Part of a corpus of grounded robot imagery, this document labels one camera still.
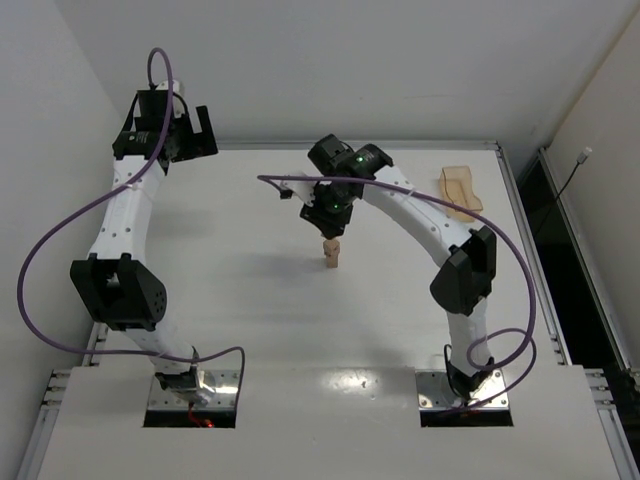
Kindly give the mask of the wooden cube block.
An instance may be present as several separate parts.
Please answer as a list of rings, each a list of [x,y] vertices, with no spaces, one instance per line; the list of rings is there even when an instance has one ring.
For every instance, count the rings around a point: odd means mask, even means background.
[[[337,268],[338,265],[339,265],[338,257],[337,256],[327,256],[326,257],[326,264],[327,264],[327,267],[330,268],[330,269]]]
[[[326,257],[337,256],[340,253],[340,241],[338,238],[325,239],[323,241],[323,252]]]

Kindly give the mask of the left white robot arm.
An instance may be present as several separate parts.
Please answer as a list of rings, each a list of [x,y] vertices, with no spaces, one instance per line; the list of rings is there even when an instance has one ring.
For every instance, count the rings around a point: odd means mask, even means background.
[[[177,80],[136,93],[125,124],[112,145],[112,197],[97,238],[84,260],[73,261],[70,277],[91,318],[150,352],[160,387],[190,406],[212,403],[215,378],[196,365],[199,354],[167,319],[168,294],[146,266],[146,237],[154,198],[170,164],[217,151],[208,110],[193,130]]]

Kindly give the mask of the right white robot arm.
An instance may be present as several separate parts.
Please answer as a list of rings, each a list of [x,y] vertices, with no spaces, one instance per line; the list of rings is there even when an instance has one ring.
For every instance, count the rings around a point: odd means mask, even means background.
[[[392,158],[373,144],[353,150],[330,134],[310,149],[308,158],[328,180],[299,189],[300,216],[325,239],[343,235],[353,204],[361,199],[408,232],[435,262],[439,271],[429,290],[447,314],[447,375],[451,389],[469,400],[495,362],[486,326],[487,298],[496,275],[495,234],[488,227],[472,229],[415,195],[388,190],[388,185],[412,185]]]

